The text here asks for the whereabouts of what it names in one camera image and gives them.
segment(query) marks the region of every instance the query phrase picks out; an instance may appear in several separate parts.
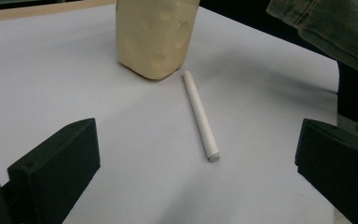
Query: beige container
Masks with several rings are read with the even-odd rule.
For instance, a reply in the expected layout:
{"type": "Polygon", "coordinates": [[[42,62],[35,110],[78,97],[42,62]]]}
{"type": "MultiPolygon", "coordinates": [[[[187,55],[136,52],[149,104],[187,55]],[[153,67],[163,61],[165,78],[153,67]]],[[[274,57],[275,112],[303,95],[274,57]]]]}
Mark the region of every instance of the beige container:
{"type": "Polygon", "coordinates": [[[117,0],[118,60],[141,76],[164,78],[185,61],[200,0],[117,0]]]}

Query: table surface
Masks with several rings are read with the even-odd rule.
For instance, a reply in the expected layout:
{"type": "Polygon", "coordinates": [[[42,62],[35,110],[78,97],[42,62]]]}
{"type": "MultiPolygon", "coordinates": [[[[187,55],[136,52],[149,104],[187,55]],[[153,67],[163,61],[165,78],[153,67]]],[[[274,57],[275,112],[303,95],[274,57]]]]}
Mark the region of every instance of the table surface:
{"type": "Polygon", "coordinates": [[[304,118],[336,123],[337,80],[336,62],[201,7],[184,65],[160,81],[117,62],[115,6],[0,21],[0,184],[61,127],[96,118],[102,167],[65,224],[331,224],[333,206],[294,161],[304,118]]]}

